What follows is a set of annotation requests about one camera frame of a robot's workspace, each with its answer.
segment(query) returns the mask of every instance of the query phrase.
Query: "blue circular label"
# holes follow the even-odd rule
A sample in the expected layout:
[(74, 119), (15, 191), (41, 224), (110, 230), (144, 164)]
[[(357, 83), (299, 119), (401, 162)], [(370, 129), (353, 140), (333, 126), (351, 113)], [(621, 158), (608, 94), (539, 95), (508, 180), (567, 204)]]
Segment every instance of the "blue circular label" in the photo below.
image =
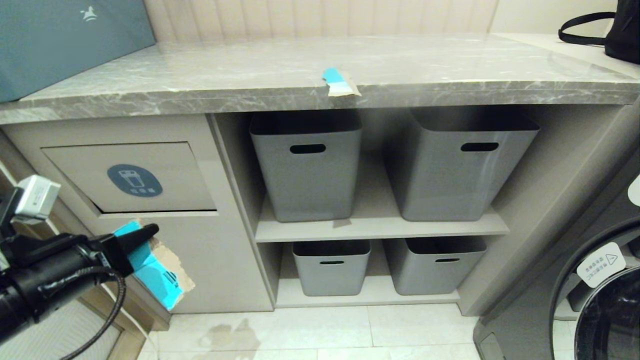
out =
[(107, 170), (107, 175), (118, 189), (129, 195), (154, 197), (162, 193), (162, 185), (156, 177), (149, 170), (136, 165), (113, 165)]

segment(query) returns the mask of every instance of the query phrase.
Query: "label icon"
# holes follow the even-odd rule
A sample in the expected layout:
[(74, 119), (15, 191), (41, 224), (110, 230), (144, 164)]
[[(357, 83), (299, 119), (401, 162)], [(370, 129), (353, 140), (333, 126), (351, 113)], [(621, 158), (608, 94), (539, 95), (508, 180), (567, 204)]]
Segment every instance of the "label icon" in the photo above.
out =
[(156, 177), (149, 170), (136, 165), (113, 165), (107, 170), (107, 176), (118, 189), (129, 195), (154, 197), (162, 193), (162, 185)]
[(82, 19), (85, 22), (90, 22), (91, 20), (98, 19), (98, 15), (93, 12), (93, 6), (89, 6), (87, 10), (80, 10), (80, 13), (83, 15)]
[(626, 265), (620, 247), (611, 242), (589, 254), (576, 272), (590, 288), (597, 288), (609, 276), (624, 270)]

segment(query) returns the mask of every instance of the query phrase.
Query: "black cable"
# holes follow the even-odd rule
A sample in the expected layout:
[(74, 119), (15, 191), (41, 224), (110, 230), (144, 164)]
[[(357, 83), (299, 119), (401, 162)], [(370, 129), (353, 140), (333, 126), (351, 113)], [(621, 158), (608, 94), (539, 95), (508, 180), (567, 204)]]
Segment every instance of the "black cable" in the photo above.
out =
[(104, 332), (107, 331), (109, 326), (111, 326), (116, 316), (118, 316), (118, 312), (120, 311), (120, 308), (122, 308), (122, 304), (124, 304), (124, 297), (127, 293), (127, 285), (124, 282), (124, 278), (116, 270), (105, 267), (105, 266), (92, 266), (89, 268), (80, 269), (74, 272), (72, 275), (60, 281), (56, 281), (52, 284), (49, 284), (47, 287), (48, 287), (48, 290), (51, 290), (52, 288), (61, 288), (62, 286), (68, 284), (69, 282), (75, 281), (80, 277), (84, 277), (91, 274), (110, 275), (111, 278), (118, 283), (118, 298), (116, 299), (113, 309), (111, 309), (109, 316), (107, 316), (107, 319), (105, 320), (100, 330), (98, 330), (98, 332), (96, 332), (96, 334), (91, 339), (89, 339), (86, 343), (84, 343), (84, 345), (82, 345), (81, 347), (79, 347), (77, 350), (73, 351), (69, 355), (62, 357), (61, 360), (71, 360), (76, 356), (82, 354), (86, 349), (88, 349), (91, 345), (93, 345), (104, 334)]

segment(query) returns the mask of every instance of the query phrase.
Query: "cardboard piece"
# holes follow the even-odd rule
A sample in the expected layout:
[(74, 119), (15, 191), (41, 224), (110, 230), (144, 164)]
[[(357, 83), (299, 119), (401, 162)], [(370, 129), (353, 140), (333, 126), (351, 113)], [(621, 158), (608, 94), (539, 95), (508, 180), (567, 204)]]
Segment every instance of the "cardboard piece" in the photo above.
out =
[[(132, 221), (113, 234), (118, 236), (140, 228), (140, 221)], [(138, 247), (128, 258), (134, 275), (167, 310), (172, 310), (185, 293), (195, 288), (178, 256), (156, 238)]]

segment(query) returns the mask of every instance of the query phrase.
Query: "warning sticker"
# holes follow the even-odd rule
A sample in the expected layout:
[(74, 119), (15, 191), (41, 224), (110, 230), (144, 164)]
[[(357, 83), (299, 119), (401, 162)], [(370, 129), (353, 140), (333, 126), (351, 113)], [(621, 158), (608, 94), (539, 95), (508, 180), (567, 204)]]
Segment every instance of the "warning sticker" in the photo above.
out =
[(592, 252), (578, 265), (578, 276), (591, 288), (606, 278), (625, 269), (627, 263), (617, 243), (608, 243)]

